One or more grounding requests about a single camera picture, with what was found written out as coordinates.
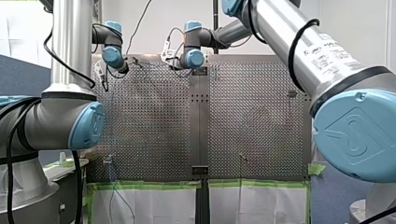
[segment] silver robot arm segment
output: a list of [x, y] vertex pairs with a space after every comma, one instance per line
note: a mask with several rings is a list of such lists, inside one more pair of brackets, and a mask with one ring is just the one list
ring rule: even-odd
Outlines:
[[312, 98], [315, 142], [326, 160], [358, 179], [396, 182], [391, 159], [396, 157], [396, 76], [386, 67], [354, 59], [297, 8], [299, 3], [223, 1], [224, 13], [239, 21], [215, 32], [187, 22], [177, 68], [201, 66], [200, 47], [227, 49], [257, 31], [289, 66], [296, 86]]

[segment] black cable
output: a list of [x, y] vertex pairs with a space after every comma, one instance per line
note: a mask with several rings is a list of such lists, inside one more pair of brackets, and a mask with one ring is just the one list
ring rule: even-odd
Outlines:
[[111, 76], [113, 76], [114, 78], [116, 78], [116, 79], [123, 79], [123, 78], [125, 78], [126, 77], [126, 75], [128, 75], [128, 73], [125, 73], [123, 76], [121, 76], [121, 77], [116, 77], [111, 71], [110, 71], [110, 69], [108, 68], [108, 65], [106, 65], [106, 77], [107, 77], [107, 73], [109, 73]]
[[76, 167], [76, 179], [77, 179], [77, 211], [75, 223], [79, 224], [81, 222], [81, 212], [82, 212], [82, 176], [81, 176], [81, 166], [79, 165], [79, 156], [75, 150], [72, 150], [73, 159]]
[[171, 48], [171, 45], [172, 45], [172, 42], [171, 42], [172, 33], [175, 30], [179, 31], [182, 35], [184, 35], [184, 32], [180, 28], [178, 28], [178, 27], [172, 28], [171, 32], [169, 32], [169, 35], [167, 37], [167, 40], [169, 41], [169, 46], [168, 46], [169, 49]]
[[41, 99], [33, 97], [33, 98], [26, 98], [20, 100], [12, 105], [6, 106], [0, 111], [0, 119], [2, 119], [5, 115], [7, 115], [12, 110], [28, 104], [26, 108], [23, 109], [23, 112], [20, 116], [18, 116], [17, 120], [15, 121], [14, 125], [11, 128], [11, 131], [7, 138], [7, 145], [6, 145], [6, 153], [7, 153], [7, 175], [8, 175], [8, 193], [7, 193], [7, 218], [9, 224], [15, 224], [14, 217], [12, 215], [12, 199], [14, 193], [14, 173], [13, 173], [13, 166], [12, 166], [12, 139], [14, 137], [15, 132], [18, 129], [21, 121], [24, 120], [24, 117], [29, 112], [29, 110], [36, 104], [38, 104]]
[[[176, 53], [175, 53], [175, 59], [177, 58], [177, 53], [178, 51], [181, 49], [181, 47], [184, 45], [184, 43], [181, 43], [180, 46], [178, 46]], [[178, 76], [178, 77], [188, 77], [189, 75], [192, 74], [193, 69], [190, 70], [190, 72], [184, 76], [180, 75], [176, 69], [175, 69], [175, 59], [172, 61], [172, 70], [174, 71], [174, 73]]]
[[95, 26], [101, 26], [101, 27], [106, 28], [107, 30], [109, 30], [109, 31], [111, 31], [113, 34], [115, 34], [115, 35], [119, 38], [119, 40], [121, 41], [121, 43], [122, 43], [122, 35], [120, 34], [120, 32], [119, 32], [118, 30], [116, 30], [116, 29], [114, 29], [114, 28], [112, 28], [112, 27], [103, 25], [103, 24], [101, 24], [101, 23], [94, 23], [92, 26], [93, 26], [93, 27], [95, 27]]
[[134, 29], [134, 33], [131, 35], [131, 38], [129, 39], [129, 46], [128, 46], [128, 49], [126, 50], [126, 55], [128, 55], [128, 53], [129, 53], [129, 49], [131, 48], [131, 45], [132, 45], [132, 39], [134, 38], [134, 36], [137, 33], [137, 30], [139, 29], [140, 23], [142, 22], [143, 18], [145, 17], [146, 11], [148, 10], [149, 4], [151, 3], [151, 1], [152, 0], [148, 0], [148, 3], [146, 4], [145, 10], [143, 11], [143, 14], [140, 17], [140, 20], [139, 20], [139, 22], [136, 25], [136, 29]]
[[67, 65], [66, 63], [64, 63], [54, 52], [52, 52], [52, 50], [49, 49], [49, 47], [47, 46], [48, 42], [50, 41], [50, 38], [52, 37], [52, 30], [49, 33], [49, 36], [46, 38], [46, 40], [44, 40], [44, 49], [47, 51], [47, 53], [53, 58], [55, 59], [58, 63], [60, 63], [61, 65], [63, 65], [65, 68], [67, 68], [70, 72], [78, 75], [79, 77], [91, 82], [91, 89], [93, 89], [96, 85], [95, 81], [93, 81], [92, 79], [90, 79], [89, 77], [86, 77], [85, 75], [81, 74], [80, 72], [74, 70], [73, 68], [71, 68], [69, 65]]
[[294, 85], [302, 92], [305, 92], [305, 91], [304, 91], [303, 87], [300, 85], [300, 83], [298, 82], [297, 76], [294, 73], [294, 56], [295, 56], [295, 51], [296, 51], [298, 42], [300, 41], [301, 37], [303, 36], [304, 31], [314, 25], [319, 26], [320, 21], [318, 19], [310, 20], [309, 22], [306, 23], [305, 26], [303, 26], [303, 28], [301, 28], [297, 32], [296, 36], [294, 37], [293, 42], [291, 43], [290, 51], [289, 51], [288, 68], [289, 68], [290, 78], [293, 81]]
[[99, 48], [99, 35], [98, 35], [98, 31], [96, 30], [96, 27], [93, 25], [92, 26], [92, 29], [95, 31], [95, 41], [96, 41], [96, 47], [95, 47], [95, 50], [94, 51], [91, 51], [91, 53], [95, 53], [97, 50], [98, 50], [98, 48]]
[[251, 33], [253, 33], [254, 37], [256, 37], [257, 40], [259, 40], [263, 44], [267, 44], [267, 41], [265, 41], [259, 35], [257, 35], [257, 31], [256, 31], [256, 29], [254, 29], [253, 19], [251, 16], [251, 10], [253, 8], [253, 3], [251, 1], [252, 0], [248, 0], [248, 2], [247, 2], [247, 16], [248, 16], [248, 23], [250, 25]]
[[51, 13], [52, 14], [52, 11], [47, 9], [46, 7], [44, 7], [44, 11], [46, 11], [47, 13]]
[[359, 224], [373, 223], [373, 222], [378, 221], [379, 219], [381, 219], [383, 217], [387, 217], [387, 216], [389, 216], [390, 214], [393, 214], [393, 213], [396, 213], [396, 207], [392, 207], [390, 209], [387, 209], [387, 210], [383, 211], [382, 213], [377, 214], [377, 215], [375, 215], [373, 217], [370, 217], [370, 218], [364, 220], [363, 222], [361, 222]]
[[117, 171], [117, 168], [116, 168], [115, 164], [110, 163], [108, 165], [108, 174], [109, 174], [109, 177], [110, 177], [110, 183], [113, 183], [113, 187], [112, 187], [113, 191], [111, 192], [110, 202], [108, 204], [108, 212], [109, 212], [109, 215], [110, 215], [110, 223], [113, 224], [113, 212], [112, 212], [112, 207], [113, 206], [112, 206], [112, 204], [113, 204], [114, 193], [117, 193], [119, 195], [119, 197], [122, 199], [122, 201], [125, 203], [125, 205], [128, 207], [129, 211], [131, 212], [132, 219], [133, 219], [133, 222], [134, 222], [134, 219], [135, 219], [134, 209], [131, 207], [131, 205], [125, 200], [125, 198], [117, 190], [117, 181], [118, 181], [118, 179], [116, 177], [116, 180], [113, 181], [113, 179], [111, 177], [112, 176], [111, 167], [113, 167], [113, 170], [115, 171], [116, 175], [120, 176], [119, 172]]

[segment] blue joint cap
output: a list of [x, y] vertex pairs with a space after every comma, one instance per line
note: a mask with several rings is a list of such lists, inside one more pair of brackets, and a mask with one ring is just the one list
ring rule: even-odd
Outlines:
[[105, 109], [99, 102], [87, 105], [79, 114], [69, 135], [69, 149], [79, 150], [98, 144], [105, 127]]
[[244, 0], [222, 0], [222, 10], [227, 16], [235, 17], [242, 8]]
[[0, 96], [0, 106], [6, 106], [27, 97], [29, 96], [25, 96], [25, 95]]
[[192, 49], [186, 53], [184, 60], [189, 68], [197, 68], [204, 64], [205, 56], [200, 50]]
[[188, 21], [184, 24], [184, 32], [193, 31], [197, 29], [201, 29], [202, 24], [198, 21]]
[[346, 175], [396, 182], [396, 93], [345, 91], [318, 111], [314, 137], [326, 160]]
[[118, 32], [120, 32], [120, 34], [122, 34], [121, 24], [119, 24], [118, 22], [116, 22], [116, 21], [106, 21], [105, 25], [117, 30]]
[[102, 59], [112, 68], [121, 68], [124, 64], [124, 59], [122, 58], [121, 50], [118, 47], [105, 47], [102, 53]]

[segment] pegboard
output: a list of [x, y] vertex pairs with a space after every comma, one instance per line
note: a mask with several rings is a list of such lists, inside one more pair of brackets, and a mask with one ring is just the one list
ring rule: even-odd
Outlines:
[[96, 88], [106, 127], [90, 182], [109, 180], [108, 155], [113, 179], [191, 180], [193, 165], [209, 178], [306, 177], [310, 102], [276, 56], [210, 55], [206, 76], [189, 77], [158, 55], [135, 57], [109, 92]]
[[[191, 179], [189, 80], [177, 77], [159, 57], [136, 57], [139, 64], [129, 61], [125, 78], [108, 77], [109, 92], [96, 88], [106, 108], [106, 127], [96, 148], [98, 159], [89, 166], [89, 181], [108, 181], [110, 175]], [[103, 163], [108, 155], [111, 168]]]
[[276, 56], [211, 56], [209, 64], [209, 178], [304, 179], [310, 102], [287, 67]]

